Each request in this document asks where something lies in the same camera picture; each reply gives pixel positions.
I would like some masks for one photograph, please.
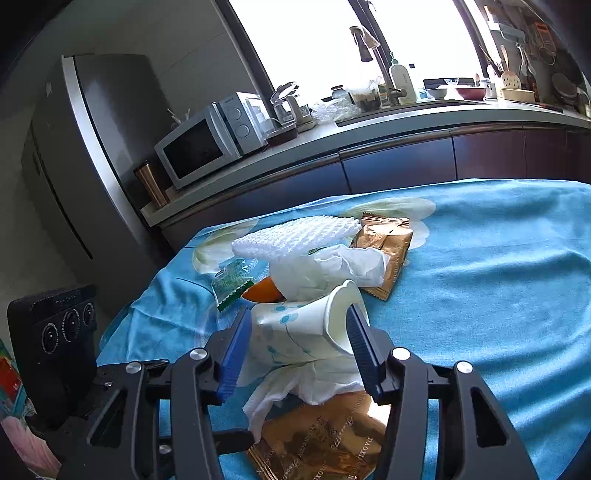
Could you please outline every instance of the refrigerator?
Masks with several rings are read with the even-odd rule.
[[[22,174],[41,222],[111,318],[173,256],[141,215],[150,199],[134,174],[146,160],[161,167],[154,145],[170,132],[167,107],[143,55],[62,57],[27,133]]]

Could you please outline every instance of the wooden spatula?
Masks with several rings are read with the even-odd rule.
[[[509,68],[509,55],[507,55],[507,49],[505,48],[504,45],[501,45],[501,51],[503,53],[503,57],[505,58],[505,67],[506,67],[506,70],[501,75],[503,87],[520,90],[521,89],[521,80],[515,74],[515,72],[513,72]]]

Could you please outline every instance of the bright window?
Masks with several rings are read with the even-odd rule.
[[[361,23],[349,0],[229,1],[274,87],[294,80],[312,102],[330,96],[332,86],[381,80],[376,60],[360,60],[349,27]],[[452,0],[372,0],[369,8],[398,61],[414,63],[424,79],[482,77]]]
[[[468,30],[452,0],[372,0],[396,59],[414,63],[425,79],[482,78]]]
[[[381,76],[376,60],[362,63],[349,27],[359,25],[348,0],[230,0],[271,83],[300,85],[306,102],[330,87]]]

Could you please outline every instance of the white paper cup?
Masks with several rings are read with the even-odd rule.
[[[360,305],[369,324],[361,293],[351,280],[308,304],[257,304],[251,310],[250,354],[273,365],[353,355],[346,327],[347,309],[352,304]]]

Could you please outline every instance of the faucet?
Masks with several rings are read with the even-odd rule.
[[[374,57],[372,56],[368,45],[365,43],[363,30],[361,30],[360,27],[350,27],[350,31],[359,49],[359,57],[361,58],[361,61],[372,61]],[[373,50],[379,47],[379,43],[376,39],[370,36],[370,40],[373,41],[372,44],[375,43],[375,47],[372,47]],[[405,89],[397,89],[396,87],[394,87],[392,79],[390,78],[390,72],[387,66],[384,64],[382,57],[380,57],[379,54],[376,54],[375,58],[378,62],[379,69],[382,72],[382,77],[384,77],[384,82],[386,84],[386,90],[388,93],[388,100],[390,101],[390,105],[400,105],[400,101],[398,100],[398,98],[406,97],[407,91]]]

